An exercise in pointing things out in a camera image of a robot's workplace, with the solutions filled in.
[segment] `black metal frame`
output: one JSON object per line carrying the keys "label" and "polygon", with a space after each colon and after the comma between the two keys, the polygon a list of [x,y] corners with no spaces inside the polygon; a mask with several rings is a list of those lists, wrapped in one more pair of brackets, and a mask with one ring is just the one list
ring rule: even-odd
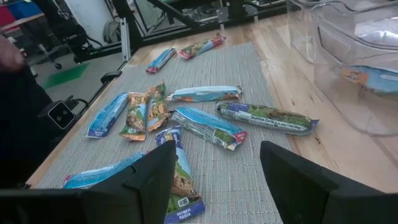
{"label": "black metal frame", "polygon": [[[131,50],[133,52],[136,52],[140,47],[145,47],[147,45],[158,44],[168,40],[174,40],[177,38],[186,37],[193,34],[199,34],[202,32],[208,32],[220,28],[220,24],[218,21],[197,22],[189,18],[188,16],[183,15],[181,12],[179,12],[178,10],[174,9],[172,6],[161,0],[148,0],[148,1],[153,5],[155,5],[156,7],[159,7],[167,14],[170,14],[174,18],[184,23],[185,26],[171,27],[169,29],[158,30],[150,34],[143,34],[144,36],[141,36],[139,28],[136,24],[136,19],[134,17],[134,14],[130,11],[127,1],[112,0],[113,6],[115,7],[115,10],[117,11],[119,17],[125,17],[129,24]],[[256,15],[258,16],[258,19],[263,19],[286,13],[286,2],[277,2],[273,4],[271,3],[266,7],[261,7],[250,3],[245,3],[245,4],[255,7],[258,10],[258,13]],[[222,23],[227,26],[233,26],[236,24],[241,24],[243,22],[247,22],[247,18],[234,19]],[[96,51],[97,53],[91,52],[90,54],[76,55],[75,62],[81,63],[94,58],[104,57],[107,55],[119,53],[121,52],[121,44],[116,43],[116,44],[107,45],[101,49],[97,49]]]}

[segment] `plastic container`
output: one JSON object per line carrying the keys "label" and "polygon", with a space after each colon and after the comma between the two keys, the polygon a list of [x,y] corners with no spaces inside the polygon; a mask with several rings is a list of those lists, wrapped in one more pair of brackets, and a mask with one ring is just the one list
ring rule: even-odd
{"label": "plastic container", "polygon": [[[8,9],[7,6],[0,6],[0,26],[5,26],[15,22],[15,18],[12,15],[11,11]],[[11,27],[6,29],[5,31],[9,31],[15,29],[16,27]]]}
{"label": "plastic container", "polygon": [[315,84],[355,128],[398,134],[398,2],[351,11],[312,9]]}
{"label": "plastic container", "polygon": [[17,20],[42,13],[42,11],[39,9],[39,7],[36,6],[36,4],[34,4],[33,2],[25,1],[9,4],[8,9]]}
{"label": "plastic container", "polygon": [[[289,25],[290,43],[303,58],[313,63],[311,9],[313,6],[328,0],[287,0],[287,23]],[[385,4],[387,0],[342,0],[353,11]]]}
{"label": "plastic container", "polygon": [[287,23],[290,44],[310,63],[313,63],[311,8],[319,0],[287,0]]}

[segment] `gray woven mat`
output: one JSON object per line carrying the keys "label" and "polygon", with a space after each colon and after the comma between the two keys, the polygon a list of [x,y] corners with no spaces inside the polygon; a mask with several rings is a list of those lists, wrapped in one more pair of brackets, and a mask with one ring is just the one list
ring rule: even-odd
{"label": "gray woven mat", "polygon": [[[211,50],[193,60],[172,59],[156,75],[147,75],[145,69],[125,68],[98,110],[120,92],[146,92],[161,79],[166,82],[167,93],[194,86],[241,85],[242,102],[274,105],[252,43]],[[169,110],[183,105],[216,114],[214,102],[169,103]],[[54,161],[38,188],[60,188],[68,174],[103,167],[136,152],[155,148],[154,136],[158,131],[148,134],[145,142],[129,142],[118,136],[125,124],[126,111],[104,139],[84,137],[94,116],[88,119]],[[286,136],[243,123],[235,124],[248,132],[246,140],[235,151],[183,131],[182,144],[190,160],[195,189],[206,207],[204,214],[185,223],[282,223],[262,172],[259,153],[263,140],[290,149]],[[168,127],[173,125],[176,123],[171,121]]]}

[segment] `wooden tabletop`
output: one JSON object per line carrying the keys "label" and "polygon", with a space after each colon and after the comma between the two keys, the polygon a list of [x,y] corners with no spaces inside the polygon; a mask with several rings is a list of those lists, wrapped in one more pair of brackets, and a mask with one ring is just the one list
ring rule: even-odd
{"label": "wooden tabletop", "polygon": [[40,13],[40,14],[37,14],[37,15],[34,15],[34,16],[30,16],[30,17],[18,19],[17,21],[14,21],[13,23],[10,23],[10,24],[8,24],[8,25],[5,25],[5,26],[1,27],[1,30],[6,30],[6,29],[11,28],[11,27],[14,27],[14,26],[19,26],[19,25],[21,25],[21,24],[24,24],[24,23],[26,23],[26,22],[35,20],[35,19],[40,18],[40,17],[42,17],[42,16],[44,16],[44,14],[43,14],[43,13]]}
{"label": "wooden tabletop", "polygon": [[[143,47],[126,66],[151,63],[165,49],[181,49],[215,33],[216,31],[206,32]],[[398,137],[364,134],[352,128],[341,117],[325,94],[313,84],[313,65],[307,63],[290,46],[286,15],[228,28],[222,33],[228,37],[228,41],[219,47],[245,42],[255,45],[276,107],[320,119],[320,124],[312,135],[288,136],[295,153],[383,192],[398,192]],[[98,102],[104,98],[110,86],[37,169],[28,184],[35,187],[39,183],[54,159],[66,148],[71,137],[79,132]]]}

